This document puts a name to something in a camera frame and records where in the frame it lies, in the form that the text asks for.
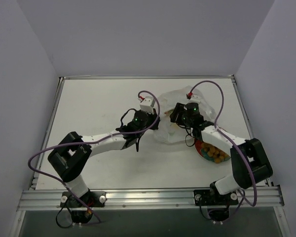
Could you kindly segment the white plastic bag lemon print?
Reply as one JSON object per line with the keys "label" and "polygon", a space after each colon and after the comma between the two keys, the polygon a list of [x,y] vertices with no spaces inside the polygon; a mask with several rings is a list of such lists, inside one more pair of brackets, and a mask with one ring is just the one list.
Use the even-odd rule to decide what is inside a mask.
{"label": "white plastic bag lemon print", "polygon": [[[175,123],[170,122],[170,114],[173,112],[177,103],[186,104],[189,100],[186,95],[190,92],[192,86],[188,85],[182,89],[172,90],[162,93],[158,96],[160,103],[160,123],[158,129],[153,132],[154,139],[158,142],[165,144],[173,144],[177,142],[183,142],[187,132],[184,128],[180,128]],[[195,94],[199,99],[199,110],[205,120],[213,122],[217,116],[215,110],[205,100],[203,94],[198,90],[194,89]]]}

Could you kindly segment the yellow fake longan bunch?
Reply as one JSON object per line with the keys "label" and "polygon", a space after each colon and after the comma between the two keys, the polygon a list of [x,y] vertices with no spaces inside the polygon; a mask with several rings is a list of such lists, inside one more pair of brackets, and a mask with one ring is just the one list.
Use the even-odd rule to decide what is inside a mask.
{"label": "yellow fake longan bunch", "polygon": [[202,143],[200,151],[203,158],[214,163],[222,163],[229,159],[227,153],[208,143]]}

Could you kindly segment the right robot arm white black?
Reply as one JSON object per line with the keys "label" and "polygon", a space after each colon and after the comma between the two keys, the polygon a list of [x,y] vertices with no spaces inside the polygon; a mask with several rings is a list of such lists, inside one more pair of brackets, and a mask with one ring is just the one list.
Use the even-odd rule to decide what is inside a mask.
{"label": "right robot arm white black", "polygon": [[273,174],[260,140],[234,136],[219,128],[216,123],[205,120],[195,102],[177,103],[170,114],[170,121],[189,129],[195,140],[210,144],[230,157],[232,172],[211,184],[209,198],[213,203],[222,203],[227,194],[233,191],[253,188],[254,201],[250,205],[256,205],[257,183]]}

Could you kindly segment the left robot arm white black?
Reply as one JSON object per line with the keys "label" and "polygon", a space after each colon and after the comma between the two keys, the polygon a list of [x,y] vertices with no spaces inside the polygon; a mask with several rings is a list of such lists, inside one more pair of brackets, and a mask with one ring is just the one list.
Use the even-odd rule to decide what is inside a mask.
{"label": "left robot arm white black", "polygon": [[139,150],[139,142],[144,130],[157,130],[160,118],[156,109],[150,112],[136,110],[133,119],[111,133],[80,136],[75,131],[70,132],[61,141],[61,145],[69,142],[83,142],[83,145],[71,145],[55,148],[49,155],[48,161],[72,192],[72,202],[78,207],[89,203],[89,189],[85,184],[81,172],[87,160],[97,154],[113,150],[124,150],[133,145]]}

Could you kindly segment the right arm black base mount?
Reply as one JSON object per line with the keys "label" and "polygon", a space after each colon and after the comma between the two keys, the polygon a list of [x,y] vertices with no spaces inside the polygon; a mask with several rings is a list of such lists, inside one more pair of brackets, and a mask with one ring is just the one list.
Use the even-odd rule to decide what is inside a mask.
{"label": "right arm black base mount", "polygon": [[236,192],[221,195],[211,189],[199,189],[193,191],[196,206],[230,206],[238,205]]}

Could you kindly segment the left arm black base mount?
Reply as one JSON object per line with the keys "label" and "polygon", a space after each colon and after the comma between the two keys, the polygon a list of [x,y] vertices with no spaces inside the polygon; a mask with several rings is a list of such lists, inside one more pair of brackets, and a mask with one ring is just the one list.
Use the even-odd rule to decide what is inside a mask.
{"label": "left arm black base mount", "polygon": [[[89,191],[80,199],[89,207],[104,207],[106,202],[106,193],[104,191]],[[69,192],[63,192],[60,200],[60,207],[79,208],[83,205],[76,200]]]}

